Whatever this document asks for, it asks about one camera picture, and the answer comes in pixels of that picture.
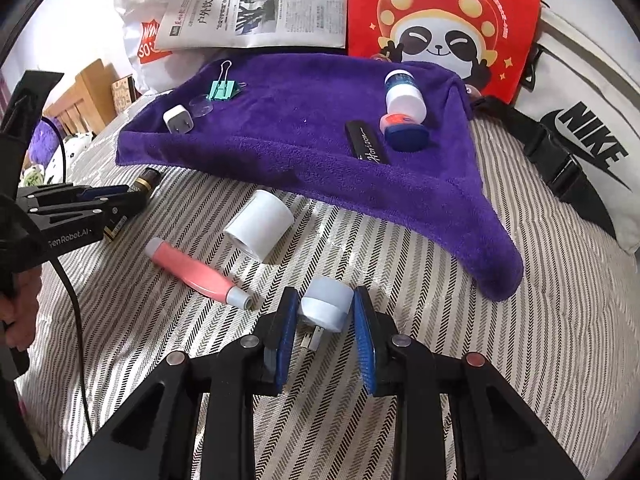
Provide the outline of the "person left hand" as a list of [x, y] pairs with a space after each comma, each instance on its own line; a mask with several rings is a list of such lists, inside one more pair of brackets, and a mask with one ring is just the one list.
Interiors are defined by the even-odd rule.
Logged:
[[12, 298], [1, 296], [1, 321], [9, 325], [6, 329], [6, 345], [9, 348], [25, 351], [35, 340], [41, 277], [41, 266], [14, 274], [15, 295]]

